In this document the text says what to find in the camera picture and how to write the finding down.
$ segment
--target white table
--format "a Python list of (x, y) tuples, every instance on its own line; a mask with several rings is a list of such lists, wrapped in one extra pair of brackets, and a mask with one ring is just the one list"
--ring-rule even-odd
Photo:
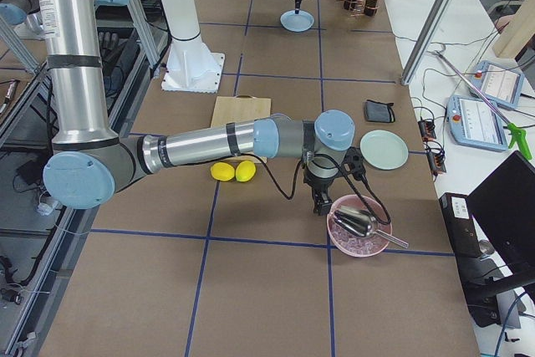
[[(398, 37), (417, 39), (421, 28), (429, 14), (431, 6), (435, 0), (385, 0), (390, 23), (394, 34)], [(450, 7), (441, 21), (439, 29), (433, 38), (434, 42), (440, 43), (470, 43), (476, 39), (487, 37), (494, 29), (493, 23), (488, 17), (485, 9), (479, 0), (453, 0)], [(496, 40), (492, 35), (489, 40)], [(397, 38), (396, 44), (400, 54), (401, 63), (405, 66), (410, 52), (414, 47), (414, 42)], [(475, 55), (482, 50), (483, 41), (471, 45), (447, 45), (444, 55), (461, 71), (473, 71), (472, 60)], [(440, 49), (438, 44), (432, 44), (429, 50)], [(491, 60), (506, 67), (517, 66), (514, 59), (498, 59), (489, 46), (483, 54), (482, 60)], [(423, 101), (423, 105), (431, 109), (435, 116), (443, 116), (444, 110), (422, 97), (422, 78), (426, 69), (436, 69), (445, 74), (453, 74), (436, 56), (426, 54), (418, 71), (410, 83), (410, 95), (418, 97)], [(428, 71), (425, 75), (425, 95), (441, 105), (446, 105), (447, 100), (455, 90), (460, 81), (457, 77), (445, 77), (434, 71)], [(526, 81), (523, 86), (523, 93), (533, 94), (531, 85)], [(458, 86), (456, 94), (468, 95), (468, 90), (464, 84)], [(419, 105), (417, 99), (413, 99), (415, 106)], [(535, 101), (521, 98), (519, 109), (531, 114), (535, 114)], [(535, 120), (515, 112), (506, 112), (508, 118), (516, 125), (535, 124)], [(423, 111), (424, 118), (430, 117), (428, 112)], [(455, 143), (449, 128), (443, 130), (443, 120), (436, 121), (436, 133), (438, 141), (446, 149), (446, 169), (445, 175), (439, 175), (436, 180), (436, 194), (441, 196), (445, 192), (459, 192), (470, 194), (502, 161), (504, 161), (511, 151), (492, 152), (489, 150), (479, 150), (476, 148), (461, 146)], [(532, 152), (535, 155), (535, 130), (527, 131), (527, 141), (531, 144)], [(481, 230), (478, 229), (478, 236), (485, 238)], [(497, 257), (496, 263), (503, 264)], [(529, 297), (522, 298), (527, 304), (528, 312), (535, 309)], [(522, 329), (507, 330), (510, 337), (521, 338), (516, 343), (502, 342), (500, 356), (513, 356), (514, 353), (524, 353), (535, 355), (535, 321), (529, 318), (521, 318)], [(480, 350), (483, 354), (494, 355), (497, 337), (501, 327), (492, 325), (481, 329), (474, 325)]]

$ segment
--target pink bowl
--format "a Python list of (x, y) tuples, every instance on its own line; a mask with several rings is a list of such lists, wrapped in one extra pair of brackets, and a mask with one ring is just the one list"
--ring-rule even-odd
[[(383, 208), (375, 200), (367, 196), (363, 196), (363, 198), (378, 217), (383, 220), (386, 219)], [(356, 237), (334, 223), (334, 212), (342, 205), (367, 211), (364, 203), (356, 195), (342, 196), (333, 203), (331, 211), (327, 215), (327, 231), (336, 248), (351, 257), (371, 257), (382, 252), (388, 246), (388, 240), (377, 235), (368, 238)], [(392, 224), (380, 225), (380, 229), (383, 232), (392, 234)]]

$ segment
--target black pouch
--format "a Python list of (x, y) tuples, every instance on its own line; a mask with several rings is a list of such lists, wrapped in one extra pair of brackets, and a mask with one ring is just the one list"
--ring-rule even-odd
[(392, 106), (394, 106), (392, 103), (384, 104), (383, 102), (368, 99), (364, 102), (364, 116), (367, 121), (394, 123), (395, 115)]

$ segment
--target light blue plate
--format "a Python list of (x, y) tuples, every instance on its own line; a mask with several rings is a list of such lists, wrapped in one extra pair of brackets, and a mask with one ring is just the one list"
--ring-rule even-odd
[(290, 10), (281, 16), (281, 24), (288, 31), (301, 33), (313, 26), (314, 17), (312, 17), (312, 14), (307, 13), (304, 10), (300, 10), (299, 14), (296, 14), (294, 10)]
[(402, 167), (409, 158), (407, 144), (385, 130), (366, 133), (360, 140), (360, 151), (368, 163), (386, 171)]

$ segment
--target black monitor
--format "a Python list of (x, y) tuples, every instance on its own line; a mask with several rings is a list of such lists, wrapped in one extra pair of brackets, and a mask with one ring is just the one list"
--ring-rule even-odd
[(524, 286), (535, 301), (535, 284), (526, 286), (535, 283), (535, 167), (513, 152), (466, 204), (513, 273), (493, 283), (487, 295)]

